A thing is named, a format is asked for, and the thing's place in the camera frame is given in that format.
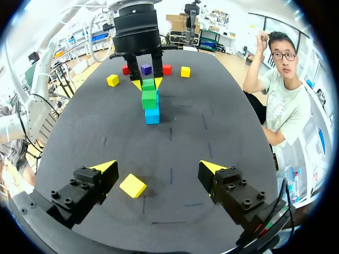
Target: blue box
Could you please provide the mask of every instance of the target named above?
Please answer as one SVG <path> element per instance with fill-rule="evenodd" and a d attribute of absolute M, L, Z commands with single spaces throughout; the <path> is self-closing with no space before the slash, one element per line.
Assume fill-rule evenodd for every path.
<path fill-rule="evenodd" d="M 151 65 L 141 65 L 141 72 L 144 75 L 149 75 L 152 73 L 152 66 Z"/>
<path fill-rule="evenodd" d="M 157 105 L 157 108 L 154 110 L 145 110 L 145 122 L 146 124 L 160 123 L 159 105 Z"/>
<path fill-rule="evenodd" d="M 159 107 L 159 89 L 157 89 L 157 106 Z"/>

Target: window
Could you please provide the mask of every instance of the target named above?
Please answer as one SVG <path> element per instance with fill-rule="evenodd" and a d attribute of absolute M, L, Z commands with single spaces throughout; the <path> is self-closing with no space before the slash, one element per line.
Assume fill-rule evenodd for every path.
<path fill-rule="evenodd" d="M 301 76 L 302 70 L 304 69 L 307 61 L 307 53 L 308 53 L 308 40 L 304 34 L 300 35 L 300 43 L 298 49 L 299 56 L 299 68 L 297 70 L 298 77 Z"/>
<path fill-rule="evenodd" d="M 267 17 L 265 31 L 267 31 L 267 33 L 271 33 L 273 31 L 285 33 L 292 40 L 295 47 L 297 48 L 298 46 L 299 31 L 289 25 Z"/>
<path fill-rule="evenodd" d="M 248 38 L 247 38 L 247 44 L 248 51 L 252 54 L 255 54 L 256 52 L 256 35 L 264 30 L 264 23 L 265 23 L 265 17 L 249 14 L 248 15 Z"/>

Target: water bottle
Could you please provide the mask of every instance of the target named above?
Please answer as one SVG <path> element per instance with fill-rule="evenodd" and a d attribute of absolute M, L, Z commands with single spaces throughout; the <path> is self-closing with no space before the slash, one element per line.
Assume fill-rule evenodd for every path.
<path fill-rule="evenodd" d="M 287 179 L 287 184 L 288 184 L 288 190 L 290 193 L 290 198 L 292 199 L 297 199 L 297 190 L 296 190 L 296 176 L 300 175 L 300 170 L 295 170 L 292 166 L 288 166 L 285 168 L 285 170 L 278 170 L 276 176 L 277 176 L 277 182 L 278 182 L 278 193 L 281 189 L 282 181 L 284 178 Z M 287 195 L 284 190 L 284 194 L 282 199 L 284 201 L 287 200 Z"/>

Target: bolt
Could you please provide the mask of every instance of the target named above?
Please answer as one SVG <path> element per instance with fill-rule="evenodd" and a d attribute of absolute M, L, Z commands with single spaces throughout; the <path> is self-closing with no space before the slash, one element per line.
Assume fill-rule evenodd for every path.
<path fill-rule="evenodd" d="M 84 190 L 87 190 L 90 187 L 89 187 L 89 185 L 87 183 L 83 183 L 83 184 L 81 184 L 81 188 L 84 189 Z"/>
<path fill-rule="evenodd" d="M 64 203 L 68 206 L 71 207 L 73 205 L 73 200 L 70 199 L 69 197 L 64 200 Z"/>
<path fill-rule="evenodd" d="M 21 214 L 26 214 L 27 213 L 27 209 L 23 207 L 23 208 L 20 209 L 20 212 L 21 212 Z"/>
<path fill-rule="evenodd" d="M 55 198 L 55 199 L 59 198 L 59 194 L 56 190 L 51 191 L 51 196 L 52 196 L 52 198 Z"/>
<path fill-rule="evenodd" d="M 265 198 L 265 192 L 259 192 L 256 198 L 257 199 L 264 199 Z"/>
<path fill-rule="evenodd" d="M 75 179 L 69 180 L 69 183 L 70 183 L 72 186 L 76 186 L 76 180 L 75 180 Z"/>
<path fill-rule="evenodd" d="M 251 201 L 249 198 L 245 199 L 245 200 L 242 202 L 243 208 L 249 208 L 251 204 L 252 204 L 252 201 Z"/>
<path fill-rule="evenodd" d="M 246 184 L 247 184 L 247 181 L 244 179 L 239 182 L 239 185 L 241 186 L 245 186 Z"/>
<path fill-rule="evenodd" d="M 226 190 L 228 190 L 228 191 L 232 191 L 234 188 L 235 188 L 235 185 L 234 185 L 234 184 L 228 184 L 228 185 L 226 186 Z"/>

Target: black table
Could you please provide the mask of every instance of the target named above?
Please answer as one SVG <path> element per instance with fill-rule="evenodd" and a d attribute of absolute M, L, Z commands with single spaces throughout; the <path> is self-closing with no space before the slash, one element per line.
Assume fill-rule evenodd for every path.
<path fill-rule="evenodd" d="M 138 60 L 151 63 L 150 56 Z M 123 249 L 221 253 L 235 247 L 243 229 L 210 200 L 198 181 L 199 160 L 238 167 L 270 203 L 277 197 L 272 154 L 244 93 L 214 56 L 173 50 L 163 63 L 173 74 L 160 86 L 159 125 L 145 124 L 141 92 L 122 74 L 124 60 L 102 63 L 57 121 L 36 189 L 49 199 L 75 169 L 115 159 L 120 179 L 74 231 Z M 180 77 L 181 66 L 191 67 L 190 78 Z M 117 87 L 107 85 L 111 74 L 119 75 Z M 119 188 L 130 173 L 148 185 L 138 199 Z"/>

